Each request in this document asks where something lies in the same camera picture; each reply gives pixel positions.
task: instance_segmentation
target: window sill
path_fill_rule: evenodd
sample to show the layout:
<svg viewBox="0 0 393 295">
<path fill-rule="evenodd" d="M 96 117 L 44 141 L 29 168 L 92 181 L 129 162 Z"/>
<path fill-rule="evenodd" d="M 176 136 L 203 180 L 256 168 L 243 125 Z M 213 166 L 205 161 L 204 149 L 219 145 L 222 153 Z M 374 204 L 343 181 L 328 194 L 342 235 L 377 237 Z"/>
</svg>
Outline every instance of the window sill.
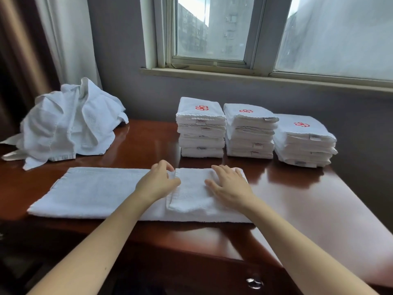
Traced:
<svg viewBox="0 0 393 295">
<path fill-rule="evenodd" d="M 176 77 L 180 79 L 199 79 L 206 81 L 240 81 L 245 84 L 252 83 L 272 83 L 277 82 L 280 84 L 293 83 L 293 84 L 303 84 L 308 86 L 320 86 L 333 89 L 355 89 L 359 91 L 373 91 L 373 92 L 385 92 L 378 93 L 382 97 L 393 96 L 393 88 L 387 87 L 374 87 L 374 86 L 361 86 L 353 84 L 342 84 L 342 83 L 327 83 L 321 81 L 309 81 L 309 80 L 299 80 L 299 79 L 283 79 L 276 77 L 261 77 L 253 75 L 237 75 L 237 74 L 220 74 L 216 72 L 207 71 L 195 71 L 195 70 L 185 70 L 185 69 L 174 69 L 174 68 L 141 68 L 140 73 L 144 75 L 155 75 L 161 77 Z"/>
</svg>

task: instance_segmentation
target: person's left hand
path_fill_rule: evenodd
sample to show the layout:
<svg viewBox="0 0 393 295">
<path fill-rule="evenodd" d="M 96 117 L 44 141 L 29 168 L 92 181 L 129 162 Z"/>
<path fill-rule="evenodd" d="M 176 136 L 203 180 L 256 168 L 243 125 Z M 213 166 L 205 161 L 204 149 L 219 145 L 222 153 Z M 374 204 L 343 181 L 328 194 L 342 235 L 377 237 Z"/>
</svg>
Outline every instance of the person's left hand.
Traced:
<svg viewBox="0 0 393 295">
<path fill-rule="evenodd" d="M 169 179 L 167 170 L 173 172 L 174 168 L 166 160 L 154 164 L 136 184 L 134 193 L 146 197 L 152 203 L 166 197 L 181 183 L 180 178 Z"/>
</svg>

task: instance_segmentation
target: person's right arm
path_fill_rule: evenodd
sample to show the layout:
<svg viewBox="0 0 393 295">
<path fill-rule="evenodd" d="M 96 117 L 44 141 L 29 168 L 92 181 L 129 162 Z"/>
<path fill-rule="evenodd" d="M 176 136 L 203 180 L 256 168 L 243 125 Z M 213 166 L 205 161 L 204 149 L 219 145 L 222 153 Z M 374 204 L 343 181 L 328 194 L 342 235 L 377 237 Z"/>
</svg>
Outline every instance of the person's right arm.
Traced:
<svg viewBox="0 0 393 295">
<path fill-rule="evenodd" d="M 360 278 L 295 229 L 256 197 L 240 170 L 212 166 L 220 186 L 206 185 L 225 205 L 237 209 L 261 231 L 282 265 L 305 295 L 377 295 Z"/>
</svg>

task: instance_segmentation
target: person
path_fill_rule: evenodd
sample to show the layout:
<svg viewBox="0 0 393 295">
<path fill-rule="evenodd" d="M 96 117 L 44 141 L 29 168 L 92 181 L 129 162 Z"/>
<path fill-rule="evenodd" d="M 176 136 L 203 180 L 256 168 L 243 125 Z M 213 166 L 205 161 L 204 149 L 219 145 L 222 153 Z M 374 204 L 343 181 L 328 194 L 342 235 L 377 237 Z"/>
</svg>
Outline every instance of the person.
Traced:
<svg viewBox="0 0 393 295">
<path fill-rule="evenodd" d="M 239 169 L 212 168 L 220 184 L 205 184 L 219 201 L 256 225 L 304 295 L 377 294 L 259 199 Z M 140 216 L 180 185 L 179 178 L 168 178 L 167 170 L 174 168 L 164 160 L 153 165 L 135 191 L 28 295 L 97 294 Z"/>
</svg>

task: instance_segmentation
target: forearm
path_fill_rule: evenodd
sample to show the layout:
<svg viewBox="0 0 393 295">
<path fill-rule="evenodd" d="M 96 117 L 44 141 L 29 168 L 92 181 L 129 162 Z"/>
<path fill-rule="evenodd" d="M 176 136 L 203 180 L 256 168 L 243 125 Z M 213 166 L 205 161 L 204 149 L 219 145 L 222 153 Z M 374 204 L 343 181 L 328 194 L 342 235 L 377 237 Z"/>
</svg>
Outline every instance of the forearm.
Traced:
<svg viewBox="0 0 393 295">
<path fill-rule="evenodd" d="M 28 294 L 97 294 L 135 223 L 150 204 L 144 197 L 131 194 Z"/>
<path fill-rule="evenodd" d="M 243 213 L 262 232 L 305 295 L 377 294 L 262 200 L 246 205 Z"/>
</svg>

